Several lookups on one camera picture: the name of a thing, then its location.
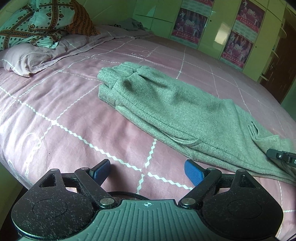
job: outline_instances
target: wall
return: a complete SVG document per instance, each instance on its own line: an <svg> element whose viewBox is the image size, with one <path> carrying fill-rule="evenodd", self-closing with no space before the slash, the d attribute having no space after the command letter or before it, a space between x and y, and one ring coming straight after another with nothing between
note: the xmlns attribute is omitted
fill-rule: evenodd
<svg viewBox="0 0 296 241"><path fill-rule="evenodd" d="M296 81L294 80L289 92L281 103L281 106L296 121Z"/></svg>
<svg viewBox="0 0 296 241"><path fill-rule="evenodd" d="M0 228L21 189L22 185L0 163Z"/></svg>
<svg viewBox="0 0 296 241"><path fill-rule="evenodd" d="M77 0L87 10L94 24L115 24L131 18L136 0ZM28 0L12 0L0 10L0 26Z"/></svg>

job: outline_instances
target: green wardrobe door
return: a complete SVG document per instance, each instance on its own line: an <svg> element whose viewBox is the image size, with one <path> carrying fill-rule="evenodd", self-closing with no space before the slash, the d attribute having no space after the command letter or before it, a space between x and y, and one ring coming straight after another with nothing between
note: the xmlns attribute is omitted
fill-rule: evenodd
<svg viewBox="0 0 296 241"><path fill-rule="evenodd" d="M257 81L266 62L281 27L281 21L269 10L266 11L257 40L244 66L243 73Z"/></svg>
<svg viewBox="0 0 296 241"><path fill-rule="evenodd" d="M216 0L207 21L198 50L219 58L227 41L241 0Z"/></svg>
<svg viewBox="0 0 296 241"><path fill-rule="evenodd" d="M280 0L269 0L268 8L279 20L283 19L285 5Z"/></svg>
<svg viewBox="0 0 296 241"><path fill-rule="evenodd" d="M151 24L152 24L153 18L145 17L145 16L141 16L141 15L135 15L135 14L134 14L133 18L135 20L141 22L143 24L144 28L151 29Z"/></svg>
<svg viewBox="0 0 296 241"><path fill-rule="evenodd" d="M168 38L172 28L172 23L154 18L151 25L152 32L160 37Z"/></svg>
<svg viewBox="0 0 296 241"><path fill-rule="evenodd" d="M257 3L260 3L263 7L267 8L268 2L270 0L254 0L252 1L253 3L255 3L256 5L258 5Z"/></svg>
<svg viewBox="0 0 296 241"><path fill-rule="evenodd" d="M153 18L158 0L137 0L134 15Z"/></svg>
<svg viewBox="0 0 296 241"><path fill-rule="evenodd" d="M174 22L179 13L182 0L162 0L157 3L154 18Z"/></svg>

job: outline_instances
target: green towel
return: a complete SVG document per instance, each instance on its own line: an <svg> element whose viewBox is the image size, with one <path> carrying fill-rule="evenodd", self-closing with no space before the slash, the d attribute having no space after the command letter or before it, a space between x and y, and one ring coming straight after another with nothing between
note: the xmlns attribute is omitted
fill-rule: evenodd
<svg viewBox="0 0 296 241"><path fill-rule="evenodd" d="M102 68L98 79L101 100L188 158L296 185L296 168L265 155L269 148L294 152L291 140L264 129L232 100L130 62Z"/></svg>

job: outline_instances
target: bed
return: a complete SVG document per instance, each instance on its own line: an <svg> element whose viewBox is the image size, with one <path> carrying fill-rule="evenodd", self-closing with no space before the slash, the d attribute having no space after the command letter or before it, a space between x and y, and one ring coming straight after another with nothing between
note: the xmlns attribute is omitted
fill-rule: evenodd
<svg viewBox="0 0 296 241"><path fill-rule="evenodd" d="M106 191L178 201L193 188L184 173L185 156L98 98L99 70L126 61L232 99L269 131L290 138L296 146L295 121L259 83L171 40L135 38L122 31L116 35L111 30L105 31L108 40L60 56L30 78L17 75L12 66L9 72L0 68L0 160L26 188L51 168L69 173L105 158L112 164L102 185ZM296 230L296 187L255 178L282 207L284 219L277 237L288 239Z"/></svg>

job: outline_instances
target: pillow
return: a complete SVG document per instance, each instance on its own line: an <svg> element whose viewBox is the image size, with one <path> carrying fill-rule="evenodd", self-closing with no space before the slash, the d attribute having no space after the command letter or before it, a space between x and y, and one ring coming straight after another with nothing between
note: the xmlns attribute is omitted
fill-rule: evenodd
<svg viewBox="0 0 296 241"><path fill-rule="evenodd" d="M69 34L62 37L55 49L35 47L31 44L20 44L12 48L0 51L0 68L24 77L30 77L45 68L55 64L62 58L78 53L86 52L95 46L114 38L125 36L110 36L107 31L104 34L85 36Z"/></svg>
<svg viewBox="0 0 296 241"><path fill-rule="evenodd" d="M62 29L73 22L75 12L70 0L37 0L36 5L28 22L33 31Z"/></svg>
<svg viewBox="0 0 296 241"><path fill-rule="evenodd" d="M93 23L85 8L75 0L72 0L72 3L75 10L75 15L73 23L71 23L66 28L67 32L70 34L82 34L87 36L100 34L93 26Z"/></svg>
<svg viewBox="0 0 296 241"><path fill-rule="evenodd" d="M17 10L0 27L0 51L20 43L30 43L35 46L55 48L57 41L67 34L63 30L35 32L28 29L28 21L34 14L35 2Z"/></svg>

